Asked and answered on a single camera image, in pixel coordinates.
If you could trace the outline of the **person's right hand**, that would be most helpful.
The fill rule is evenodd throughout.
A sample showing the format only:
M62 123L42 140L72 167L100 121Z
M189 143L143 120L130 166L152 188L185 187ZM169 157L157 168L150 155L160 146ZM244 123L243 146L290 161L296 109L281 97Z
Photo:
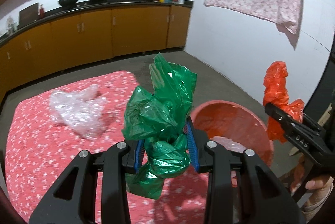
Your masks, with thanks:
M291 193L294 193L301 186L302 178L304 176L304 164L305 157L302 155L299 159L298 165L294 169L294 180L290 185ZM309 222L317 214L326 202L327 198L330 196L334 187L333 181L334 178L326 175L311 179L305 185L305 188L312 192L310 198L301 208L302 214L307 222Z

